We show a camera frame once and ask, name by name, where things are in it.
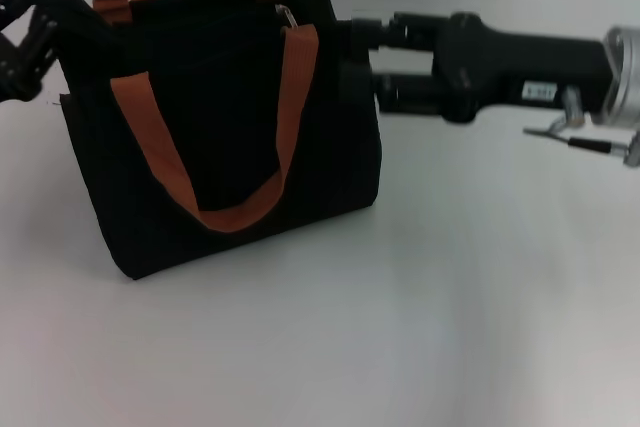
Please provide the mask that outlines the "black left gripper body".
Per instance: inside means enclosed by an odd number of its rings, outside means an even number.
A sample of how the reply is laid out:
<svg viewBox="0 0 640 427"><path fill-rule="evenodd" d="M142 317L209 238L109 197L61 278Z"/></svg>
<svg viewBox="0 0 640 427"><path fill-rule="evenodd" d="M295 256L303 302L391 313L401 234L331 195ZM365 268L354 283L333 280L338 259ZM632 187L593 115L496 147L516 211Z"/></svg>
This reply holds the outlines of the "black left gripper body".
<svg viewBox="0 0 640 427"><path fill-rule="evenodd" d="M0 61L1 76L3 78L19 79L23 74L22 50L3 33L0 34Z"/></svg>

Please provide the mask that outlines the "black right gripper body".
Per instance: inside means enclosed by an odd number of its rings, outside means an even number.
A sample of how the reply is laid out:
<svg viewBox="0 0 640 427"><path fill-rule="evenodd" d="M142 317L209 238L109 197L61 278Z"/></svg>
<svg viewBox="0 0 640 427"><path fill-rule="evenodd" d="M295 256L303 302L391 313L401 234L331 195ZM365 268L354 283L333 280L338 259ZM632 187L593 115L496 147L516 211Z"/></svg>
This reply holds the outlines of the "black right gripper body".
<svg viewBox="0 0 640 427"><path fill-rule="evenodd" d="M566 87L578 88L584 111L596 113L614 79L600 41L500 32L470 13L440 27L433 67L449 89L441 115L453 123L494 105L560 110Z"/></svg>

